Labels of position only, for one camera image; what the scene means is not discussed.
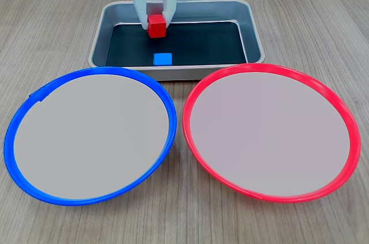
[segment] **wooden table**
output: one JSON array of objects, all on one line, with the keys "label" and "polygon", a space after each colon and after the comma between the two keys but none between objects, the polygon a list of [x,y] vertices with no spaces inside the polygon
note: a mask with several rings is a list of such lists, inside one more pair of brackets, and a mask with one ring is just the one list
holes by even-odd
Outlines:
[{"label": "wooden table", "polygon": [[[170,155],[134,190],[101,204],[58,207],[24,193],[3,161],[6,129],[45,83],[88,67],[104,5],[120,0],[0,0],[0,243],[368,243],[369,0],[246,0],[268,63],[305,72],[343,98],[362,157],[340,190],[305,204],[260,202],[199,166],[179,126]],[[181,124],[195,83],[164,83]]]}]

